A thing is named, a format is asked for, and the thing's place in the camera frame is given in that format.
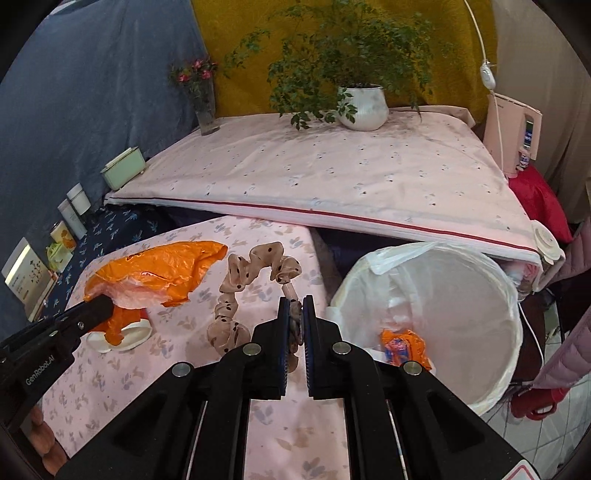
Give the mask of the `operator hand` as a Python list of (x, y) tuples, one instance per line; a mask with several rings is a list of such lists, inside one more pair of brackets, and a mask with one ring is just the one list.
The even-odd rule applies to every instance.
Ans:
[(41, 408), (35, 404), (23, 424), (25, 435), (42, 460), (45, 471), (54, 479), (58, 471), (68, 462), (68, 456), (45, 422)]

